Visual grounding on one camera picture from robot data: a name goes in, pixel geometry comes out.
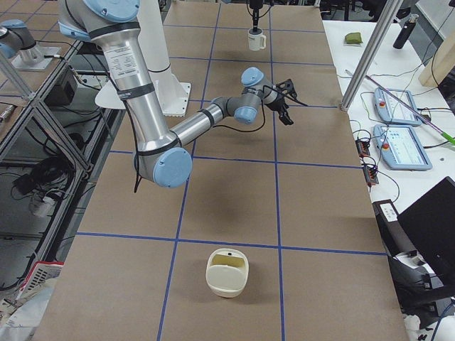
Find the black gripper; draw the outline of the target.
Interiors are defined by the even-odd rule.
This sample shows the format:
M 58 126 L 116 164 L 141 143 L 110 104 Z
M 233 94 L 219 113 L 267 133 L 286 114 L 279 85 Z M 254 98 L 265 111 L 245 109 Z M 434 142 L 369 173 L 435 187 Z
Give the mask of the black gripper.
M 258 8 L 253 8 L 251 7 L 251 10 L 252 10 L 252 13 L 251 13 L 251 16 L 252 16 L 252 22 L 253 22 L 253 27 L 252 27 L 252 33 L 255 34 L 256 33 L 256 27 L 259 23 L 259 9 Z
M 297 93 L 292 80 L 285 80 L 277 83 L 276 86 L 264 85 L 262 91 L 264 92 L 262 99 L 264 104 L 272 111 L 278 112 L 279 120 L 283 125 L 292 125 L 294 122 L 288 113 L 289 105 L 284 99 L 284 97 L 297 99 Z

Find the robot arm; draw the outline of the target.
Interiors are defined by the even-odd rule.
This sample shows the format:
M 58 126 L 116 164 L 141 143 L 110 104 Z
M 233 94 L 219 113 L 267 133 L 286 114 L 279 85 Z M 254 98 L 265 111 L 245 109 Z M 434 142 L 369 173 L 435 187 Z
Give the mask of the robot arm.
M 168 128 L 161 105 L 174 85 L 151 74 L 147 62 L 170 65 L 159 5 L 156 1 L 59 1 L 60 32 L 101 47 L 117 95 L 134 127 L 136 178 L 165 188 L 183 185 L 193 162 L 184 149 L 226 117 L 251 124 L 267 106 L 291 125 L 286 99 L 295 101 L 291 80 L 274 84 L 259 69 L 243 72 L 239 97 L 218 97 L 208 107 Z
M 264 1 L 264 0 L 246 0 L 247 12 L 252 18 L 252 33 L 259 33 L 259 20 L 261 17 L 268 14 L 270 9 L 274 6 L 274 0 Z M 264 5 L 268 5 L 268 9 L 261 14 L 260 11 Z

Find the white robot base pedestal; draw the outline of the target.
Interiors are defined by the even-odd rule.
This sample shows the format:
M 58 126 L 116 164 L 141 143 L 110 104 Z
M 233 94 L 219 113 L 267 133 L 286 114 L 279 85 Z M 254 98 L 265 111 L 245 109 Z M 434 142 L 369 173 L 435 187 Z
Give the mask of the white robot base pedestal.
M 139 45 L 162 112 L 168 117 L 184 117 L 191 84 L 179 82 L 172 72 L 158 1 L 141 1 L 137 18 L 141 27 Z

